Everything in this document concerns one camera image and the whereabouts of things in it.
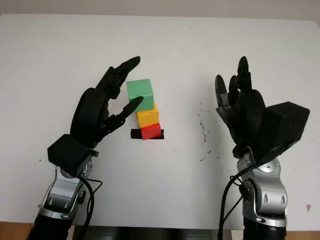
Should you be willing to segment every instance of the red block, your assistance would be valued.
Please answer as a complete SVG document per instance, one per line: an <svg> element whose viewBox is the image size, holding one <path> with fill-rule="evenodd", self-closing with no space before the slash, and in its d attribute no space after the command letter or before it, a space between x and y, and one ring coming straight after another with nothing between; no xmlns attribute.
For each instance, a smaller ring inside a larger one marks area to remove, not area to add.
<svg viewBox="0 0 320 240"><path fill-rule="evenodd" d="M140 128L142 139L152 139L161 136L161 127L159 123Z"/></svg>

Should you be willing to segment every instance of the yellow block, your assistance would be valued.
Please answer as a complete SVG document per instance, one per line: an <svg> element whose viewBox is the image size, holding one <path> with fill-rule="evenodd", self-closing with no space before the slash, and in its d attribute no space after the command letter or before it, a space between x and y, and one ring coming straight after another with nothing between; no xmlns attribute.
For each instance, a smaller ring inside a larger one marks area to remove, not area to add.
<svg viewBox="0 0 320 240"><path fill-rule="evenodd" d="M152 110L137 111L136 116L138 118L139 128L144 128L159 122L159 110L155 103L153 104Z"/></svg>

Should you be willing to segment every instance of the green block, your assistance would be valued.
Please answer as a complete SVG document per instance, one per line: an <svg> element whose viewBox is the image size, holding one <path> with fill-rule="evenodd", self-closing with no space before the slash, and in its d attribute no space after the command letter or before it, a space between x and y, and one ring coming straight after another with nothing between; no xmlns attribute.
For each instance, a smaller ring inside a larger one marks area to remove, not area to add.
<svg viewBox="0 0 320 240"><path fill-rule="evenodd" d="M154 93L152 91L150 79L127 81L126 88L128 91L129 102L139 96L144 97L143 101L134 112L154 109Z"/></svg>

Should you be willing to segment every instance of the wooden block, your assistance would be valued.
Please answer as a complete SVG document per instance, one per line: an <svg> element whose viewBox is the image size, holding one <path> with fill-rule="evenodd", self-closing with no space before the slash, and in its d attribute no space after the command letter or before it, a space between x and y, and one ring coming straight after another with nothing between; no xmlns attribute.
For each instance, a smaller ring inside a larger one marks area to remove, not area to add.
<svg viewBox="0 0 320 240"><path fill-rule="evenodd" d="M159 110L155 103L153 104L152 110L138 111L136 116L138 118L139 128L144 128L159 122Z"/></svg>
<svg viewBox="0 0 320 240"><path fill-rule="evenodd" d="M153 124L150 126L145 126L140 130L141 130L143 140L152 139L152 138L161 136L161 127L159 123Z"/></svg>
<svg viewBox="0 0 320 240"><path fill-rule="evenodd" d="M135 112L154 109L154 93L152 91L150 79L127 81L126 88L128 92L129 102L137 97L144 97L143 101L135 109Z"/></svg>

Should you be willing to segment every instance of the black base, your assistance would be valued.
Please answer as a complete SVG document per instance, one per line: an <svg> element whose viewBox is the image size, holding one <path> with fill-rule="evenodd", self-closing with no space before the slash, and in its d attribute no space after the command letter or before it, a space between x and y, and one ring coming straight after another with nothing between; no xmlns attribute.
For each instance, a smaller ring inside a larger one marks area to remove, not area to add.
<svg viewBox="0 0 320 240"><path fill-rule="evenodd" d="M257 222L243 219L243 240L285 240L286 227L262 225Z"/></svg>
<svg viewBox="0 0 320 240"><path fill-rule="evenodd" d="M27 240L66 240L72 220L55 219L38 214Z"/></svg>

